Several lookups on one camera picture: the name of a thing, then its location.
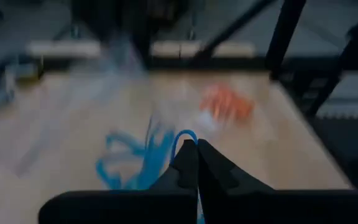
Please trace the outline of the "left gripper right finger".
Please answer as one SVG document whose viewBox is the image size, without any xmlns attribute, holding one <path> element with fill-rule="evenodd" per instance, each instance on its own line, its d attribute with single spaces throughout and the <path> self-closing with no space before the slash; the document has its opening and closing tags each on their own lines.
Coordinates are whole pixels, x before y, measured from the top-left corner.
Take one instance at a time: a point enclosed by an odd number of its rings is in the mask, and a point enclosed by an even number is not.
<svg viewBox="0 0 358 224">
<path fill-rule="evenodd" d="M 358 224 L 358 190 L 275 190 L 208 141 L 197 147 L 205 224 Z"/>
</svg>

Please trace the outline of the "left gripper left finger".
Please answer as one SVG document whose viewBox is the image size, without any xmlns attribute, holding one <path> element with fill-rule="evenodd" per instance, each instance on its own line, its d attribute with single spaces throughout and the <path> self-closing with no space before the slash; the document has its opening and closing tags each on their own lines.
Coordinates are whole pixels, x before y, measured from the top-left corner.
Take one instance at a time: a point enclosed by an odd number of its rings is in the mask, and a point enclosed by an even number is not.
<svg viewBox="0 0 358 224">
<path fill-rule="evenodd" d="M 65 192 L 40 208 L 38 224 L 196 224 L 197 206 L 198 149 L 187 139 L 147 190 Z"/>
</svg>

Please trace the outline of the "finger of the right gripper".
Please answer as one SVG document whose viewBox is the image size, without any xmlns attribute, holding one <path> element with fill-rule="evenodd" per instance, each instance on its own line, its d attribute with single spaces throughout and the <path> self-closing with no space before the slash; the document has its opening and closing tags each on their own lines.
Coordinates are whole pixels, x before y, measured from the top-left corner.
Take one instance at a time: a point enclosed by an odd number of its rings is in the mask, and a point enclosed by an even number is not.
<svg viewBox="0 0 358 224">
<path fill-rule="evenodd" d="M 149 27 L 138 27 L 127 31 L 129 38 L 145 68 L 150 67 L 152 56 L 150 47 L 152 43 L 152 30 Z"/>
</svg>

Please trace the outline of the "orange rubber band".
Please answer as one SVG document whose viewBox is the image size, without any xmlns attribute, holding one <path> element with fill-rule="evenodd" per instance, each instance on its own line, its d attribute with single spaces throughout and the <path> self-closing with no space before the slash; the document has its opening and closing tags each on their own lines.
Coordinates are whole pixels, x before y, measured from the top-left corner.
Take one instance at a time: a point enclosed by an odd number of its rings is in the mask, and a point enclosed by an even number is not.
<svg viewBox="0 0 358 224">
<path fill-rule="evenodd" d="M 254 101 L 239 95 L 226 85 L 208 86 L 201 99 L 200 110 L 210 112 L 216 121 L 245 121 L 254 109 Z"/>
</svg>

